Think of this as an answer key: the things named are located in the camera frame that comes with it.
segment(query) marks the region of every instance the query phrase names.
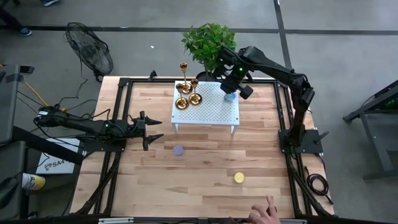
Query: concrete floor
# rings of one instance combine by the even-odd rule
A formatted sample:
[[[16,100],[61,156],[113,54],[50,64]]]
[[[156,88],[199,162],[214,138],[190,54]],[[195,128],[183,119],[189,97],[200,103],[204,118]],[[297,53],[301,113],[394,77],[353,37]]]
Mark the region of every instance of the concrete floor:
[[[397,30],[394,0],[280,0],[286,29]],[[183,27],[219,22],[230,28],[277,29],[272,0],[64,0],[44,8],[39,0],[25,0],[19,7],[6,7],[20,21],[32,26],[64,26],[79,21],[88,26]],[[183,54],[177,32],[97,32],[109,45],[114,61],[112,75],[180,75],[178,64],[188,62],[192,75],[203,69]],[[278,63],[284,63],[279,34],[236,34],[238,47],[255,45]],[[307,74],[316,91],[311,104],[315,125],[330,134],[323,140],[326,173],[337,215],[345,218],[397,222],[398,180],[365,184],[364,174],[380,170],[361,122],[351,125],[341,119],[358,108],[368,96],[396,80],[398,36],[385,35],[287,35],[292,66]],[[23,38],[0,31],[0,62],[31,65],[34,74],[25,79],[50,103],[73,96],[79,84],[80,63],[63,32],[34,31]],[[80,99],[68,100],[70,107],[96,99],[100,84],[83,66],[89,78]],[[20,91],[33,96],[25,87]],[[35,109],[37,105],[27,100]],[[95,103],[74,113],[91,112]],[[18,102],[16,125],[34,129],[33,111]],[[76,133],[52,128],[58,136]],[[68,197],[57,198],[62,188],[38,195],[40,216],[59,215]]]

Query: purple disc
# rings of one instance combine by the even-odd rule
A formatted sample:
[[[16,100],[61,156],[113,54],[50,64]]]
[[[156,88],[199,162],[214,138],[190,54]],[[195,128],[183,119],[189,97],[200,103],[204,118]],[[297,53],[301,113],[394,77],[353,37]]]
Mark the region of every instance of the purple disc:
[[[176,145],[173,148],[173,154],[176,156],[181,156],[184,153],[184,149],[180,145]]]

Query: gold candlestick holder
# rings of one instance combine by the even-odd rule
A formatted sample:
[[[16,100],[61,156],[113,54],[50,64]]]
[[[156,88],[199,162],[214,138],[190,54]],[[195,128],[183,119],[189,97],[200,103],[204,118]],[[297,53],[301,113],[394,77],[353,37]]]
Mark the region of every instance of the gold candlestick holder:
[[[199,93],[197,93],[197,86],[199,84],[199,81],[194,78],[191,80],[191,84],[193,86],[193,93],[189,96],[189,102],[193,105],[199,105],[202,102],[202,97]]]
[[[177,91],[180,93],[180,98],[178,98],[175,101],[175,106],[177,107],[177,109],[179,110],[185,110],[188,108],[189,106],[189,102],[186,98],[182,97],[182,93],[183,93],[183,89],[184,89],[184,85],[183,84],[177,84],[175,86],[175,88],[177,89]]]
[[[185,94],[189,94],[192,92],[192,85],[187,83],[186,72],[187,72],[188,64],[185,62],[182,62],[180,64],[180,68],[181,68],[182,73],[184,73],[184,84],[183,84],[184,89],[182,90],[182,92]]]

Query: human hand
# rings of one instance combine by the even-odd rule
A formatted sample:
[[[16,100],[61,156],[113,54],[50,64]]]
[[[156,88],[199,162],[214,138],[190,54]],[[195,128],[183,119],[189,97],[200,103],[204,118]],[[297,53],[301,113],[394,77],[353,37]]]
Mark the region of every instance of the human hand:
[[[251,209],[259,212],[260,216],[254,212],[251,212],[249,215],[249,220],[254,224],[280,224],[278,214],[276,211],[274,197],[267,196],[268,209],[269,213],[267,213],[267,207],[261,205],[253,205]]]

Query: potted plant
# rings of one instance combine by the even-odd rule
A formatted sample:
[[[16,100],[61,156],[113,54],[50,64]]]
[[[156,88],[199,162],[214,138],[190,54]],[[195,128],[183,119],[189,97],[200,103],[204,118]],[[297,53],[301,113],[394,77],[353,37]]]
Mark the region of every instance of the potted plant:
[[[212,71],[220,65],[217,61],[218,52],[221,46],[235,50],[234,36],[235,33],[228,27],[213,23],[207,23],[197,29],[191,27],[189,32],[183,34],[185,51],[189,50],[193,61],[198,61],[205,68],[204,72],[197,75],[199,81],[217,81]]]

